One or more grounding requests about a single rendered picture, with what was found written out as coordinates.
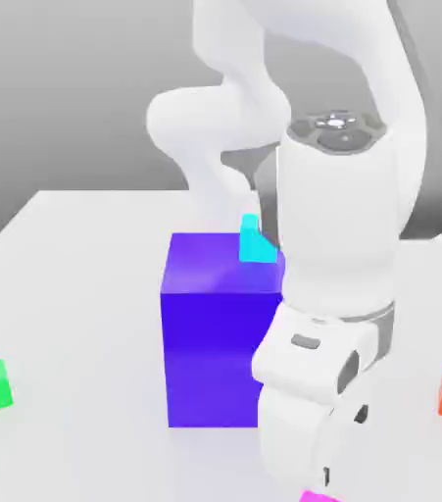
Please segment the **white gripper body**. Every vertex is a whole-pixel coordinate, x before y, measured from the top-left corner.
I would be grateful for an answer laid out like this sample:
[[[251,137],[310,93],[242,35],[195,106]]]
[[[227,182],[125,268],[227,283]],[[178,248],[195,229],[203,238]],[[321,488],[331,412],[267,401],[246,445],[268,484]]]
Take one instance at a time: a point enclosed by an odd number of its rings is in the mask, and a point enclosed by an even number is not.
[[[325,490],[337,453],[368,412],[364,399],[330,407],[265,385],[258,402],[258,431],[266,470],[301,492]]]

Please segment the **small magenta cube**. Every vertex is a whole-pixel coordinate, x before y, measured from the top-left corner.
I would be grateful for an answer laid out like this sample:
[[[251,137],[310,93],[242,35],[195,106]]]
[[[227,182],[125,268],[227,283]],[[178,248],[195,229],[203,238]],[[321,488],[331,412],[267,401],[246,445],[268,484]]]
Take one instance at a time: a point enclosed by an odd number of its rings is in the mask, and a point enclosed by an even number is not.
[[[306,490],[302,493],[299,502],[341,502],[327,494]]]

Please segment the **small cyan cube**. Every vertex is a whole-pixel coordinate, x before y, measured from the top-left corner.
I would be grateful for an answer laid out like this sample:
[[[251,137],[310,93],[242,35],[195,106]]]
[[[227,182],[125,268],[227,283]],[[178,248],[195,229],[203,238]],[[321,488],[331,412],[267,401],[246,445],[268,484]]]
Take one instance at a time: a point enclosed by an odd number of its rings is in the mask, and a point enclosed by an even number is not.
[[[242,216],[238,258],[242,263],[271,264],[277,260],[277,249],[261,234],[256,214]]]

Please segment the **large blue box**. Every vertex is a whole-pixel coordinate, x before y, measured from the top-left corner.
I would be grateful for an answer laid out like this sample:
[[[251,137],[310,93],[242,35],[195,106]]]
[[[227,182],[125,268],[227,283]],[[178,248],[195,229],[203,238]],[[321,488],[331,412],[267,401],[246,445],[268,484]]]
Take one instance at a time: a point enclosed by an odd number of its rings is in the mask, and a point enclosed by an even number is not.
[[[281,301],[285,260],[244,263],[236,233],[172,234],[161,286],[170,427],[255,427],[251,360]]]

